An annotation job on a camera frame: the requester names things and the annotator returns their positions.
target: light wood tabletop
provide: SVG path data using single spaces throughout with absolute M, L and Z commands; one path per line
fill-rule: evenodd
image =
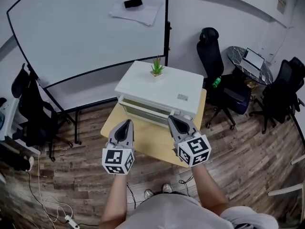
M 206 90 L 202 89 L 201 99 L 194 124 L 200 130 L 205 105 Z M 131 119 L 134 127 L 133 147 L 136 151 L 178 166 L 188 167 L 181 162 L 173 151 L 174 140 L 168 128 L 155 125 L 138 118 L 128 116 L 124 108 L 117 103 L 101 129 L 101 135 L 108 138 L 110 131 L 120 122 Z

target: round table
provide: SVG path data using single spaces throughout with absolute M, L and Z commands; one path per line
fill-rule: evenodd
M 252 80 L 254 80 L 262 85 L 272 84 L 273 76 L 272 76 L 270 69 L 268 68 L 268 66 L 265 63 L 263 63 L 263 65 L 262 65 L 262 68 L 259 73 L 259 78 L 257 78 L 253 74 L 251 74 L 251 72 L 247 71 L 242 66 L 240 66 L 240 62 L 242 61 L 245 52 L 246 52 L 245 48 L 235 47 L 235 46 L 228 47 L 227 51 L 226 51 L 227 56 L 230 59 L 230 61 L 235 65 L 236 68 L 241 70 L 246 76 L 248 76 Z

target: label sticker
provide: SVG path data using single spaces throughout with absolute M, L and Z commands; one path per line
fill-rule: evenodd
M 178 94 L 177 98 L 180 99 L 180 100 L 187 101 L 189 99 L 189 96 L 186 96 L 186 95 L 183 95 L 183 94 Z

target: small succulent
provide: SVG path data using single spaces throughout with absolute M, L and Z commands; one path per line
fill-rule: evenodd
M 162 70 L 164 69 L 164 66 L 161 66 L 160 62 L 161 62 L 161 58 L 159 56 L 153 59 L 153 66 L 151 65 L 151 67 L 152 67 L 152 73 L 154 75 L 162 74 Z

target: whiteboard stand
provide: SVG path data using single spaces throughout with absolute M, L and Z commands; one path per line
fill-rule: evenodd
M 108 66 L 105 66 L 105 67 L 102 67 L 102 68 L 98 68 L 98 69 L 94 69 L 94 70 L 91 70 L 91 71 L 87 71 L 87 72 L 83 72 L 83 73 L 80 73 L 78 75 L 75 75 L 75 76 L 72 76 L 72 77 L 69 77 L 67 79 L 64 79 L 64 80 L 61 80 L 61 81 L 58 81 L 58 82 L 55 82 L 55 83 L 52 83 L 52 84 L 49 84 L 47 86 L 45 86 L 44 84 L 41 84 L 40 82 L 40 78 L 39 76 L 36 74 L 34 68 L 35 67 L 38 67 L 36 65 L 31 65 L 29 59 L 27 58 L 27 55 L 25 54 L 19 40 L 18 40 L 18 37 L 16 36 L 16 33 L 15 33 L 15 30 L 14 30 L 14 26 L 16 26 L 16 24 L 14 24 L 14 26 L 12 25 L 12 21 L 11 21 L 11 17 L 10 17 L 10 12 L 12 11 L 12 9 L 14 9 L 16 7 L 16 5 L 18 5 L 22 0 L 17 0 L 10 8 L 9 10 L 7 11 L 7 18 L 8 18 L 8 21 L 9 21 L 9 24 L 10 24 L 10 28 L 12 30 L 12 33 L 14 35 L 14 38 L 18 44 L 18 47 L 23 55 L 23 57 L 25 58 L 26 62 L 28 63 L 27 67 L 28 69 L 34 74 L 35 78 L 36 78 L 36 81 L 38 82 L 38 84 L 42 87 L 42 89 L 44 90 L 44 92 L 47 94 L 47 96 L 54 102 L 54 104 L 60 109 L 61 111 L 61 114 L 63 114 L 67 119 L 69 119 L 73 124 L 74 124 L 74 142 L 75 144 L 81 144 L 80 141 L 78 141 L 78 138 L 77 138 L 77 125 L 78 125 L 78 115 L 79 113 L 81 112 L 81 109 L 85 109 L 85 108 L 89 108 L 89 107 L 93 107 L 93 106 L 97 106 L 97 105 L 100 105 L 100 104 L 104 104 L 104 103 L 108 103 L 108 102 L 113 102 L 113 101 L 116 101 L 117 98 L 110 98 L 110 99 L 105 99 L 105 100 L 102 100 L 102 101 L 98 101 L 98 102 L 95 102 L 95 103 L 89 103 L 89 104 L 85 104 L 85 105 L 82 105 L 82 106 L 78 106 L 76 108 L 73 108 L 73 109 L 70 109 L 69 111 L 66 111 L 64 110 L 61 105 L 56 101 L 56 99 L 51 95 L 51 93 L 49 92 L 48 88 L 51 87 L 51 86 L 54 86 L 56 84 L 59 84 L 59 83 L 62 83 L 62 82 L 65 82 L 65 81 L 68 81 L 70 79 L 73 79 L 73 78 L 76 78 L 76 77 L 79 77 L 81 75 L 85 75 L 85 74 L 89 74 L 89 73 L 92 73 L 92 72 L 95 72 L 95 71 L 99 71 L 99 70 L 103 70 L 103 69 L 106 69 L 106 68 L 109 68 L 109 67 L 114 67 L 114 66 L 118 66 L 118 65 L 122 65 L 122 64 L 126 64 L 126 63 L 132 63 L 134 62 L 135 60 L 138 60 L 138 61 L 141 61 L 141 60 L 147 60 L 147 59 L 153 59 L 157 56 L 160 56 L 160 57 L 165 57 L 165 66 L 167 66 L 168 64 L 168 53 L 169 53 L 169 39 L 170 39 L 170 30 L 172 29 L 170 27 L 170 22 L 168 22 L 168 0 L 165 0 L 165 24 L 164 24 L 164 53 L 163 55 L 154 55 L 154 56 L 151 56 L 151 57 L 145 57 L 145 58 L 140 58 L 140 59 L 134 59 L 134 60 L 129 60 L 129 61 L 124 61 L 124 62 L 120 62 L 120 63 L 116 63 L 116 64 L 112 64 L 112 65 L 108 65 Z M 72 112 L 72 111 L 75 111 L 75 119 L 73 119 L 68 113 Z

